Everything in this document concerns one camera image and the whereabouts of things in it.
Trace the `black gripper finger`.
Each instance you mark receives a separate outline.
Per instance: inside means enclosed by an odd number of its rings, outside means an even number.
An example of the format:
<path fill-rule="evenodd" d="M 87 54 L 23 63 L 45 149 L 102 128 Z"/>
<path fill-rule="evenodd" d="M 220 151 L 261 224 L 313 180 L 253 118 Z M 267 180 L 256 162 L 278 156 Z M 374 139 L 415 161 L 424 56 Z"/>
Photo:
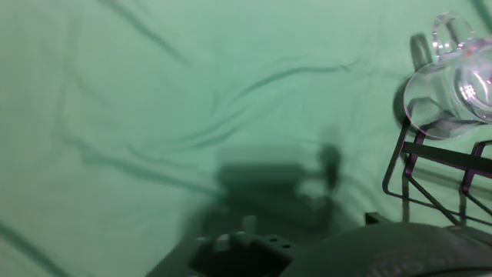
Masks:
<path fill-rule="evenodd" d="M 297 245 L 278 235 L 230 232 L 202 241 L 188 263 L 196 276 L 279 277 Z"/>

